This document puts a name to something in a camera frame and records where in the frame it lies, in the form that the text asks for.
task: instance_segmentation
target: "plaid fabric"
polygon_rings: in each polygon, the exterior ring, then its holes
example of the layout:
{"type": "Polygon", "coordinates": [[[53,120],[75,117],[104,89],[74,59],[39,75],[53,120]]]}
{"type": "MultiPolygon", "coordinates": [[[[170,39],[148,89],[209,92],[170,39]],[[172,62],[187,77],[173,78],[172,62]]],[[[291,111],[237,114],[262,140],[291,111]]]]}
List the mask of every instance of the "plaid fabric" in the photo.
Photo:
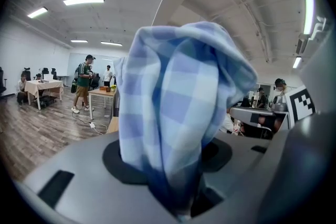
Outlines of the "plaid fabric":
{"type": "Polygon", "coordinates": [[[184,208],[198,185],[202,146],[226,108],[254,87],[256,72],[228,32],[209,22],[140,28],[114,70],[123,161],[146,173],[162,203],[184,208]]]}

